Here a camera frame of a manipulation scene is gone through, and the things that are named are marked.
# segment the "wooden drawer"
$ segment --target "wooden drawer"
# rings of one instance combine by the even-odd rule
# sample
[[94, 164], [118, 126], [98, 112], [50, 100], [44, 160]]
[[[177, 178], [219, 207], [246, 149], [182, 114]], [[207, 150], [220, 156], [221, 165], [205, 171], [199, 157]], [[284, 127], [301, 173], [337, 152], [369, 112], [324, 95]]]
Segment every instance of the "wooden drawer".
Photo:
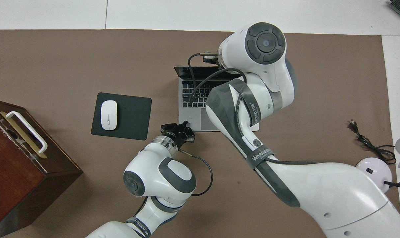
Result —
[[[5, 116], [12, 111], [36, 133], [17, 115]], [[0, 237], [31, 224], [81, 173], [23, 107], [0, 101]]]

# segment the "white mouse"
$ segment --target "white mouse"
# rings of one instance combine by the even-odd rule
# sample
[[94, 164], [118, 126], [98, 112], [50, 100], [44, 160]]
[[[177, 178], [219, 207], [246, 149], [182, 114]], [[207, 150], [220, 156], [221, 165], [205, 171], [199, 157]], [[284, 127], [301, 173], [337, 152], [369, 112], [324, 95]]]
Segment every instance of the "white mouse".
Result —
[[101, 104], [101, 127], [104, 130], [114, 130], [118, 124], [118, 104], [108, 100]]

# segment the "robotic arm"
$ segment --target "robotic arm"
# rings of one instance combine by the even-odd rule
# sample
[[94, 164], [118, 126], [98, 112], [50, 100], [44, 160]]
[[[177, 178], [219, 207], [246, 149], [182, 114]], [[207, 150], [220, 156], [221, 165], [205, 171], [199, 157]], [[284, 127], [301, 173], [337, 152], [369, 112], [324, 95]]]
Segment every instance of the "robotic arm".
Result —
[[148, 238], [171, 221], [196, 188], [191, 170], [172, 159], [195, 136], [188, 122], [162, 125], [156, 137], [126, 167], [123, 180], [134, 196], [147, 196], [144, 207], [125, 223], [110, 221], [87, 238]]
[[218, 63], [242, 77], [215, 87], [206, 111], [279, 199], [309, 213], [329, 238], [400, 238], [400, 215], [360, 170], [339, 163], [279, 161], [249, 126], [294, 100], [296, 78], [283, 33], [272, 24], [246, 26], [222, 42]]

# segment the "white handle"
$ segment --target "white handle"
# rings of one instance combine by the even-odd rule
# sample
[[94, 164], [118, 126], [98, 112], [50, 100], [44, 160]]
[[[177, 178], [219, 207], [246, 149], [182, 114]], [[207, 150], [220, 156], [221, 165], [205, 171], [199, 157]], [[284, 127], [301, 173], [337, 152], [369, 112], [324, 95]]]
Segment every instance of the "white handle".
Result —
[[45, 140], [38, 134], [38, 132], [36, 132], [34, 128], [29, 125], [28, 121], [17, 111], [11, 111], [7, 113], [6, 117], [12, 117], [13, 115], [17, 116], [17, 118], [19, 118], [23, 125], [25, 125], [29, 129], [29, 131], [41, 142], [42, 148], [40, 149], [40, 151], [38, 151], [38, 153], [44, 153], [47, 150], [47, 142], [45, 142]]

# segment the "laptop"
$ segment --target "laptop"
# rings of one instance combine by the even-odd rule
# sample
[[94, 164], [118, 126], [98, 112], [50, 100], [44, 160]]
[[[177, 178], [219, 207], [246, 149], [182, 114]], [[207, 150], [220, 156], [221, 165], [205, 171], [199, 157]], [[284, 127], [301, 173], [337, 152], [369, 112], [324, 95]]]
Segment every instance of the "laptop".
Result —
[[[206, 112], [206, 102], [213, 87], [227, 83], [239, 74], [223, 72], [207, 81], [194, 96], [194, 102], [189, 102], [191, 92], [194, 91], [194, 84], [188, 66], [174, 66], [179, 77], [178, 79], [178, 123], [188, 121], [188, 126], [194, 132], [218, 131], [210, 121]], [[206, 77], [218, 71], [217, 66], [194, 66], [192, 67], [197, 85]], [[252, 131], [259, 130], [259, 123], [251, 127]]]

